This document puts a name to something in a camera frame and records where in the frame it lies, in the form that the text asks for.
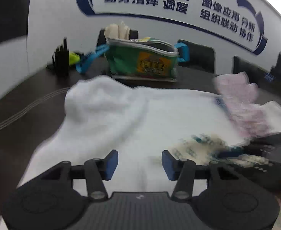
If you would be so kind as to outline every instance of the white wall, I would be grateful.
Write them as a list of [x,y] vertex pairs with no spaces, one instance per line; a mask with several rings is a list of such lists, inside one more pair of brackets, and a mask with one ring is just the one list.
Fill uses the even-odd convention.
[[[160,0],[159,6],[163,8],[162,1]],[[172,44],[176,43],[178,39],[185,39],[214,48],[216,53],[215,70],[217,74],[231,72],[232,59],[235,55],[258,64],[266,70],[270,70],[271,66],[276,64],[278,54],[281,52],[281,18],[262,0],[248,1],[251,2],[257,12],[262,12],[265,24],[264,36],[268,38],[267,46],[258,56],[217,37],[175,24],[122,16],[88,17],[79,10],[76,0],[31,0],[28,38],[30,72],[35,72],[50,60],[52,52],[62,42],[63,37],[68,38],[68,47],[71,50],[88,52],[90,49],[95,48],[101,28],[111,23],[119,23],[121,20],[124,20],[130,28],[138,30],[140,38],[151,36]],[[102,8],[104,5],[107,6],[103,3],[103,0],[94,3],[94,6],[99,8]],[[192,3],[190,2],[191,9],[196,5],[199,6],[199,1],[197,3],[194,0],[192,0]],[[116,6],[111,8],[112,12],[126,12],[127,7],[122,7],[125,11],[119,11],[121,7]],[[229,2],[228,6],[230,8],[232,6],[235,9],[235,6],[229,4]],[[143,9],[149,9],[149,7],[143,5]],[[178,20],[189,22],[190,20],[195,20],[193,19],[195,17],[199,19],[199,14],[200,10],[197,8],[196,16],[193,14],[186,21],[178,17]],[[211,22],[201,21],[199,23],[201,23],[201,27],[208,29],[211,27]]]
[[0,44],[0,98],[29,74],[26,38]]

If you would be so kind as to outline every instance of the green plastic bag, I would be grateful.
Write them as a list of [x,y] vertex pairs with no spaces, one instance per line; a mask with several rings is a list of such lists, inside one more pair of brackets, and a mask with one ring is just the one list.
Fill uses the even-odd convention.
[[115,79],[149,79],[176,82],[178,50],[150,37],[141,40],[107,39],[105,53]]

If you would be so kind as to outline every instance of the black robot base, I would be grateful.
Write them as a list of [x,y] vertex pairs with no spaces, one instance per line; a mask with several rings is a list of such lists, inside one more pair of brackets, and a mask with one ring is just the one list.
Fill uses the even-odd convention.
[[[103,180],[110,180],[118,152],[72,166],[62,161],[25,183],[8,198],[2,216],[10,230],[260,230],[272,229],[279,214],[275,197],[233,168],[211,162],[176,160],[167,150],[162,164],[169,180],[167,192],[114,192],[108,197]],[[85,179],[88,196],[73,189]],[[192,197],[195,179],[209,187]]]

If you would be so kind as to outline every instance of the pink cloth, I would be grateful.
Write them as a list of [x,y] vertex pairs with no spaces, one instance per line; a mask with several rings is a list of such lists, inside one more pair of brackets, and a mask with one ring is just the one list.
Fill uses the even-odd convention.
[[265,113],[260,105],[253,103],[258,96],[258,86],[249,84],[245,72],[220,75],[214,79],[214,83],[243,137],[268,133]]

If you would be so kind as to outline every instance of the white towel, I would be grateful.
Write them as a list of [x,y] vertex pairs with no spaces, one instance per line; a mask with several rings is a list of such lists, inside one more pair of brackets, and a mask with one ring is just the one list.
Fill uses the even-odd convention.
[[[195,90],[129,88],[107,76],[79,81],[66,95],[63,124],[37,148],[20,185],[60,161],[81,165],[116,149],[117,169],[112,180],[104,182],[109,196],[113,191],[171,194],[175,182],[152,156],[201,133],[216,134],[228,145],[244,141],[215,104],[216,96]],[[193,195],[205,188],[205,181],[195,182]],[[85,181],[75,180],[74,189],[87,195]]]

